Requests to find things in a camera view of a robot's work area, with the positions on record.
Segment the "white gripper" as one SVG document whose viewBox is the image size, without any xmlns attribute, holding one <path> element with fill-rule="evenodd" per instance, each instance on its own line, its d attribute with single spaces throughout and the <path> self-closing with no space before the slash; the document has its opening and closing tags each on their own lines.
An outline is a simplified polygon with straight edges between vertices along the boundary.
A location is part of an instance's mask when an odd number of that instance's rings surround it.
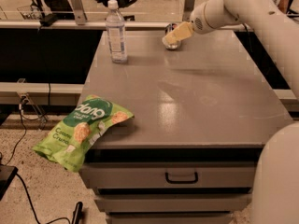
<svg viewBox="0 0 299 224">
<path fill-rule="evenodd" d="M 192 11 L 190 22 L 177 24 L 172 33 L 181 41 L 191 37 L 193 31 L 203 35 L 227 25 L 237 25 L 237 21 L 225 8 L 223 0 L 208 0 Z"/>
</svg>

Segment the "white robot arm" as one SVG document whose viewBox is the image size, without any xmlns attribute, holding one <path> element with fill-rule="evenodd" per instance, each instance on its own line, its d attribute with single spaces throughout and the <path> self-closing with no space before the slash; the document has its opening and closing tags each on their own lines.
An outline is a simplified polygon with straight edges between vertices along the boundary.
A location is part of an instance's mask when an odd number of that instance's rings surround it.
<svg viewBox="0 0 299 224">
<path fill-rule="evenodd" d="M 165 34 L 167 46 L 193 33 L 246 24 L 257 36 L 277 70 L 299 99 L 299 25 L 278 9 L 279 0 L 208 0 L 190 19 Z M 251 202 L 251 224 L 299 224 L 299 125 L 273 134 L 257 163 Z"/>
</svg>

